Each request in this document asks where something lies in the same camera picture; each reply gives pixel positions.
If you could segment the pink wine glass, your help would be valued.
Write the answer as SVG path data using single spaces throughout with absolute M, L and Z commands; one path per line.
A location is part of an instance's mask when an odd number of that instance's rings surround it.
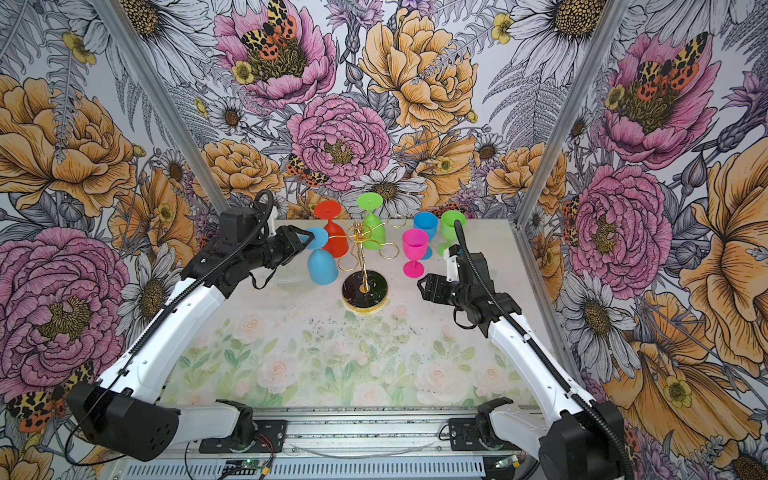
M 428 235 L 426 232 L 413 228 L 402 236 L 403 253 L 408 261 L 403 266 L 403 273 L 412 279 L 420 279 L 425 274 L 425 267 L 421 263 L 428 247 Z

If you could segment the red wine glass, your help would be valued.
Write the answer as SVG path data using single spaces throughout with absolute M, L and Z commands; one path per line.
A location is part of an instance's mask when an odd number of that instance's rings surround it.
M 323 249 L 335 259 L 344 257 L 349 250 L 346 232 L 335 222 L 335 220 L 340 217 L 341 213 L 342 206 L 333 200 L 322 201 L 314 208 L 314 215 L 318 219 L 326 221 L 323 229 L 328 234 L 328 241 Z

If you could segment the blue wine glass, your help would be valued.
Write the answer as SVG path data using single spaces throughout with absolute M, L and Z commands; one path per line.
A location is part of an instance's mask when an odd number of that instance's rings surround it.
M 432 256 L 431 242 L 437 233 L 439 219 L 430 212 L 421 212 L 414 216 L 413 221 L 414 227 L 425 232 L 427 235 L 427 250 L 422 259 L 428 260 Z
M 338 267 L 334 257 L 324 249 L 330 239 L 329 234 L 322 227 L 310 227 L 307 231 L 313 235 L 306 247 L 310 250 L 307 260 L 310 279 L 321 286 L 332 284 L 338 278 Z

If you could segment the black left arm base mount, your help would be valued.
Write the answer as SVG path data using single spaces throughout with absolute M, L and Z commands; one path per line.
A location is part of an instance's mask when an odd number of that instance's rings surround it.
M 202 454 L 281 453 L 287 426 L 286 420 L 256 419 L 242 433 L 201 440 L 198 451 Z

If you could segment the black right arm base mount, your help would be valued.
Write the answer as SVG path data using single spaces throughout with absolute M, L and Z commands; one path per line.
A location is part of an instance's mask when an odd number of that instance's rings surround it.
M 452 451 L 512 450 L 509 442 L 483 437 L 473 418 L 450 418 L 437 435 L 439 441 L 448 442 Z

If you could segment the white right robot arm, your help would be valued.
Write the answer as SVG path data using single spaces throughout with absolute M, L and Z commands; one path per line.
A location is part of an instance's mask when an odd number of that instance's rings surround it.
M 519 448 L 549 479 L 633 478 L 618 408 L 597 401 L 543 347 L 515 300 L 495 290 L 483 254 L 455 245 L 445 260 L 446 274 L 418 281 L 422 298 L 465 314 L 465 329 L 478 330 L 507 357 L 542 414 L 536 419 L 506 398 L 488 401 L 477 409 L 482 441 Z

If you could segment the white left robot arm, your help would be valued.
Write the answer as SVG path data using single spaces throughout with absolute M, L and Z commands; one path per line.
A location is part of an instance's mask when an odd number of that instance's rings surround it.
M 251 407 L 233 400 L 169 407 L 159 399 L 188 345 L 237 286 L 255 269 L 287 265 L 314 238 L 294 225 L 276 226 L 269 205 L 222 213 L 217 236 L 183 269 L 169 301 L 128 350 L 97 380 L 72 388 L 66 402 L 73 432 L 140 461 L 207 439 L 249 448 L 256 437 Z

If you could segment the green wine glass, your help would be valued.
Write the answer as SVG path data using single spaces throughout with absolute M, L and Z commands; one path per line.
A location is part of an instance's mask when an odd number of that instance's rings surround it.
M 462 226 L 466 225 L 466 217 L 458 210 L 449 210 L 442 214 L 440 218 L 440 231 L 443 242 L 438 246 L 437 253 L 440 257 L 457 242 L 455 223 L 459 221 Z
M 365 213 L 363 247 L 367 250 L 380 250 L 386 242 L 386 230 L 376 211 L 383 206 L 383 197 L 375 192 L 366 192 L 358 197 L 357 206 Z

